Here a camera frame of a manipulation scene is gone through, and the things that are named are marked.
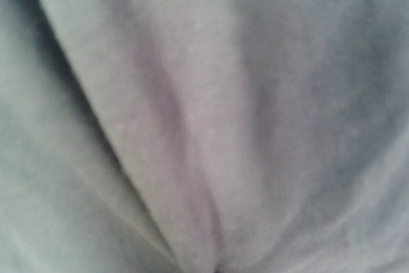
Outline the dark blue t-shirt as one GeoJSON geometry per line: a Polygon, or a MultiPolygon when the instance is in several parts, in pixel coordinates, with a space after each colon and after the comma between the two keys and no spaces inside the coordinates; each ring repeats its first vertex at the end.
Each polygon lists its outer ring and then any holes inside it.
{"type": "Polygon", "coordinates": [[[408,0],[1,0],[2,272],[407,272],[408,0]]]}

